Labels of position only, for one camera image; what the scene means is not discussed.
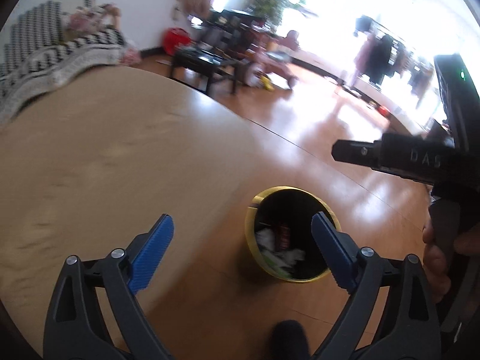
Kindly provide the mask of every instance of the red bucket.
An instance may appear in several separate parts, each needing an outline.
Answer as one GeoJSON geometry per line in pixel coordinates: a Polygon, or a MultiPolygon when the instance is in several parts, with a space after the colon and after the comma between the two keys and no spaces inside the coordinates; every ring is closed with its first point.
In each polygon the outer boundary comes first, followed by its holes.
{"type": "Polygon", "coordinates": [[[172,56],[179,46],[190,44],[191,38],[188,32],[183,28],[169,28],[163,38],[163,48],[165,52],[172,56]]]}

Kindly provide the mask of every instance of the black coffee table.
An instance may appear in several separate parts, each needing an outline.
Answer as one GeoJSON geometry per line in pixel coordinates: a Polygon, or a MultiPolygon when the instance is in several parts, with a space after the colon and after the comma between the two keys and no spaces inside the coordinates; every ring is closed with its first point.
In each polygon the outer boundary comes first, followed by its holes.
{"type": "Polygon", "coordinates": [[[237,90],[237,74],[239,62],[236,59],[224,58],[211,52],[199,49],[197,47],[183,47],[176,51],[172,58],[169,78],[185,84],[191,88],[210,95],[210,87],[212,84],[219,83],[224,80],[232,80],[232,93],[235,94],[237,90]],[[232,66],[234,73],[227,73],[224,69],[232,66]],[[173,74],[175,68],[187,68],[207,77],[207,86],[204,91],[189,85],[188,83],[176,79],[173,74]]]}

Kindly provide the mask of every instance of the person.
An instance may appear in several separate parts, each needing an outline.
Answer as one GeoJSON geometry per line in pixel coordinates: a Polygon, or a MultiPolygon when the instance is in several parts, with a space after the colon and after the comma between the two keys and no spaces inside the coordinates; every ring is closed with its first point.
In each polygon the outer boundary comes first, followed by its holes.
{"type": "MultiPolygon", "coordinates": [[[[435,245],[434,228],[430,219],[423,228],[422,238],[425,243],[423,269],[430,284],[433,301],[438,303],[449,291],[451,282],[447,276],[446,257],[435,245]]],[[[480,256],[480,223],[455,239],[454,250],[465,256],[480,256]]],[[[479,303],[480,285],[477,285],[475,291],[466,305],[466,312],[470,316],[479,303]]],[[[308,360],[310,351],[302,325],[294,320],[279,322],[270,337],[270,352],[272,360],[308,360]]]]}

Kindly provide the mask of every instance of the yellow object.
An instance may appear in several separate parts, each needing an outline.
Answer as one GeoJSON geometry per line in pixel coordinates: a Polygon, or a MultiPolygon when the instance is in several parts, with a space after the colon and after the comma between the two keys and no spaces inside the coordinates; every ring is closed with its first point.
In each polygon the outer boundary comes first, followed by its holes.
{"type": "Polygon", "coordinates": [[[270,78],[268,78],[267,76],[262,76],[260,78],[260,81],[262,82],[263,87],[267,89],[267,91],[272,92],[274,90],[272,81],[270,81],[270,78]]]}
{"type": "Polygon", "coordinates": [[[311,197],[315,198],[318,200],[318,202],[323,206],[325,209],[325,214],[327,216],[330,216],[332,218],[333,224],[335,226],[335,229],[337,231],[342,231],[342,228],[340,227],[340,222],[338,221],[337,217],[335,216],[334,212],[331,210],[330,207],[321,199],[316,197],[315,195],[306,192],[304,190],[301,190],[300,188],[295,188],[295,187],[286,187],[286,186],[280,186],[280,187],[272,187],[268,188],[268,190],[264,190],[263,192],[260,192],[257,196],[253,198],[253,200],[250,203],[250,206],[247,208],[247,215],[245,217],[245,237],[247,239],[247,244],[250,249],[250,252],[257,262],[257,264],[269,275],[272,275],[273,277],[285,281],[289,281],[292,283],[310,283],[312,281],[318,280],[320,278],[323,278],[327,276],[330,273],[330,269],[325,269],[322,273],[320,273],[318,276],[315,276],[311,279],[305,279],[305,280],[299,280],[299,279],[291,279],[291,278],[285,278],[280,275],[278,275],[277,272],[275,272],[265,261],[263,258],[260,249],[258,249],[257,245],[257,240],[255,239],[255,216],[257,214],[257,209],[263,199],[266,197],[270,196],[271,194],[281,191],[281,190],[297,190],[297,191],[302,191],[305,192],[306,194],[310,195],[311,197]]]}

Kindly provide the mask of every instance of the metal screw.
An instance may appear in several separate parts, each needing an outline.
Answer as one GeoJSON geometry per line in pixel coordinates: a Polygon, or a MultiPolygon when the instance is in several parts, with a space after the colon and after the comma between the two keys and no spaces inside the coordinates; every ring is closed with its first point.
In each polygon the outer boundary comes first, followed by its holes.
{"type": "Polygon", "coordinates": [[[365,257],[371,257],[375,254],[374,250],[371,248],[371,247],[362,247],[361,249],[361,253],[365,256],[365,257]]]}
{"type": "Polygon", "coordinates": [[[115,249],[110,254],[114,259],[119,259],[125,255],[125,251],[123,249],[115,249]]]}
{"type": "Polygon", "coordinates": [[[419,258],[414,255],[414,254],[409,254],[409,261],[412,263],[412,264],[416,264],[418,263],[419,261],[419,258]]]}
{"type": "Polygon", "coordinates": [[[77,257],[77,256],[68,256],[67,259],[65,260],[65,262],[66,262],[69,266],[72,266],[72,265],[75,264],[77,261],[78,261],[78,257],[77,257]]]}

